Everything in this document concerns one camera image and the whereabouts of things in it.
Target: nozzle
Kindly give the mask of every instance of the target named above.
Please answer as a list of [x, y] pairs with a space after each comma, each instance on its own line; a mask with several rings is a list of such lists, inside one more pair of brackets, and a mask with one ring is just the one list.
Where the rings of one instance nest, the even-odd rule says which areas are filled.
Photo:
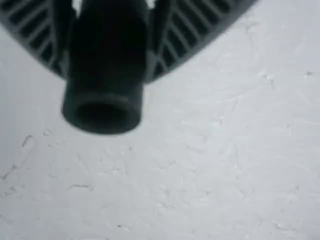
[[85, 1], [74, 24], [62, 113], [86, 132], [121, 134], [142, 118], [147, 24], [130, 2]]

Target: white textured wall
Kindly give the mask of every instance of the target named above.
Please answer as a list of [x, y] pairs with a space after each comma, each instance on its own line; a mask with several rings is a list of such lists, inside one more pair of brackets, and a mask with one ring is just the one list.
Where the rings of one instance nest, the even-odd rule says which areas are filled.
[[319, 24], [319, 0], [261, 0], [117, 137], [67, 125], [1, 28], [0, 239], [319, 240]]

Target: crack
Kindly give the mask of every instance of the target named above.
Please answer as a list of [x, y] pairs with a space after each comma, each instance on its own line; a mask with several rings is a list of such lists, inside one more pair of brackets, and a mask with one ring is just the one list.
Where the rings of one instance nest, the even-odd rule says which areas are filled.
[[16, 165], [12, 165], [8, 172], [6, 172], [3, 176], [0, 176], [0, 179], [5, 181], [18, 167]]
[[94, 187], [91, 184], [73, 184], [68, 187], [68, 190], [71, 189], [88, 189], [90, 192], [92, 192]]

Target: textured plaster surface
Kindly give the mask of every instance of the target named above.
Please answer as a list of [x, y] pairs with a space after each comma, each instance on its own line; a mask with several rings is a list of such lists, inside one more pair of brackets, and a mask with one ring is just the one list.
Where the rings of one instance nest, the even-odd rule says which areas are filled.
[[147, 86], [124, 136], [0, 28], [1, 240], [319, 240], [320, 1], [261, 0]]

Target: white surface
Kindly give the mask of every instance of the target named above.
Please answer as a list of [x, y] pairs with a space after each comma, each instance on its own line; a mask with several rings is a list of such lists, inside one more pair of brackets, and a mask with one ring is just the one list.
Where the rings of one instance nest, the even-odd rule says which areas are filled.
[[118, 137], [0, 31], [1, 240], [319, 240], [320, 2], [261, 0]]

